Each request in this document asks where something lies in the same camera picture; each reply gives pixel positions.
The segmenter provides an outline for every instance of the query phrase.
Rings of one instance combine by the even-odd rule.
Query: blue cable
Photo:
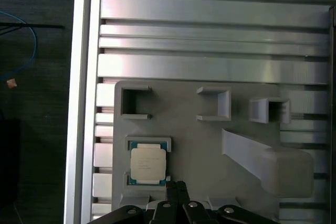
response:
[[[11,18],[14,18],[14,19],[20,21],[21,23],[26,24],[26,22],[24,22],[19,17],[16,17],[16,16],[14,16],[12,14],[3,12],[2,10],[0,10],[0,14],[6,15],[6,16],[11,17]],[[34,37],[34,51],[33,51],[33,54],[31,56],[31,58],[25,64],[23,64],[21,67],[15,69],[15,70],[13,70],[13,71],[11,71],[9,73],[4,74],[3,76],[0,76],[0,80],[8,80],[12,76],[14,76],[17,73],[21,72],[22,70],[24,70],[25,68],[27,68],[32,63],[33,59],[36,57],[36,53],[37,53],[37,36],[36,36],[36,33],[35,33],[34,29],[32,29],[31,27],[29,27],[29,30],[31,31],[31,33],[33,34],[33,37]]]

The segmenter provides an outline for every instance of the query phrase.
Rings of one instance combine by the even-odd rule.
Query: black object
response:
[[[0,115],[0,209],[17,199],[19,180],[19,120]]]
[[[13,31],[19,30],[24,27],[28,28],[51,28],[51,29],[65,29],[64,26],[60,25],[43,25],[43,24],[25,24],[25,23],[9,23],[0,22],[0,36],[4,34],[11,33]]]
[[[329,198],[329,223],[336,223],[336,14],[335,7],[329,10],[330,15],[330,74],[329,74],[329,139],[330,139],[330,198]]]
[[[136,206],[124,206],[90,224],[276,224],[276,222],[243,208],[225,205],[218,211],[205,209],[198,201],[190,201],[186,184],[167,182],[166,200],[155,210],[144,211]]]

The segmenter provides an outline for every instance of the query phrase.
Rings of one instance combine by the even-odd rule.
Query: square holder slot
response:
[[[146,92],[151,92],[147,85],[132,85],[121,89],[121,119],[147,120],[152,117],[150,114],[138,113],[137,100]]]
[[[249,104],[249,119],[257,123],[290,123],[290,100],[282,98],[253,98]]]
[[[227,87],[201,87],[197,94],[217,96],[217,115],[197,115],[200,121],[231,121],[231,89]]]

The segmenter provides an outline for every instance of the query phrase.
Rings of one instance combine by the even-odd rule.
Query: gray 3d printed tray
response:
[[[145,206],[149,199],[165,197],[164,186],[129,181],[129,144],[137,137],[171,139],[166,173],[171,180],[185,181],[192,199],[235,198],[241,205],[253,206],[249,195],[254,200],[264,197],[260,181],[222,155],[222,129],[269,146],[279,143],[278,122],[249,121],[249,100],[279,97],[277,86],[138,79],[120,81],[115,88],[113,209],[135,202]]]

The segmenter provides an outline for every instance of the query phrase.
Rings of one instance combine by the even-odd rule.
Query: gray floor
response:
[[[16,207],[24,224],[62,222],[73,2],[0,0],[0,10],[28,23],[66,27],[36,29],[38,54],[15,76],[18,87],[11,90],[0,82],[0,108],[22,122]],[[0,15],[0,22],[9,21],[14,20]],[[0,37],[0,76],[29,59],[33,42],[28,29]],[[0,210],[0,223],[20,223],[13,205]]]

